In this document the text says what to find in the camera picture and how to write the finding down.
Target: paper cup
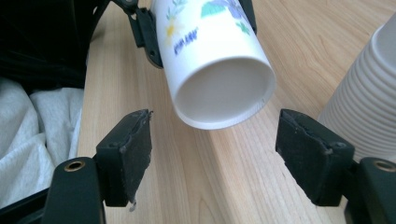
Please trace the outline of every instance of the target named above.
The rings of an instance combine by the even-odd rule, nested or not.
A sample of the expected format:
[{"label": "paper cup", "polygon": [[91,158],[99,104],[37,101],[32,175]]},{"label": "paper cup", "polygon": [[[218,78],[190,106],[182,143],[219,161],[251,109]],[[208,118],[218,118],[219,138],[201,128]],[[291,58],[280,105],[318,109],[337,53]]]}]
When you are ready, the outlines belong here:
[{"label": "paper cup", "polygon": [[318,121],[356,148],[355,160],[396,161],[396,14],[377,29]]},{"label": "paper cup", "polygon": [[174,108],[185,123],[226,128],[268,102],[275,74],[237,0],[158,0],[150,10]]}]

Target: table surface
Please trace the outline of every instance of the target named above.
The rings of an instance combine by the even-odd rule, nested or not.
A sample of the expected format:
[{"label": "table surface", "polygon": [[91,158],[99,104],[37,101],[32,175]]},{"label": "table surface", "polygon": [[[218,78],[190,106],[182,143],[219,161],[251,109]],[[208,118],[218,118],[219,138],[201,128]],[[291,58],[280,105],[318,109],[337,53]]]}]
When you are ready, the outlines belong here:
[{"label": "table surface", "polygon": [[317,118],[396,1],[253,4],[276,91],[257,115],[217,131],[194,129],[177,117],[163,70],[136,47],[123,11],[109,5],[91,42],[78,155],[92,157],[126,114],[143,108],[154,114],[152,160],[137,207],[106,208],[108,223],[345,223],[343,205],[314,206],[275,152],[279,111]]}]

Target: white cup stack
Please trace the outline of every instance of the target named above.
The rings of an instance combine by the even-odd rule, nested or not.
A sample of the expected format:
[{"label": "white cup stack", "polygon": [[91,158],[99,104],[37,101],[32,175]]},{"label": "white cup stack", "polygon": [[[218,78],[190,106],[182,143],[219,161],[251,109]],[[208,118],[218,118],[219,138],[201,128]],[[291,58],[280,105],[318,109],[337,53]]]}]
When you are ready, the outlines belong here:
[{"label": "white cup stack", "polygon": [[396,14],[375,31],[318,121],[355,146],[356,161],[396,161]]}]

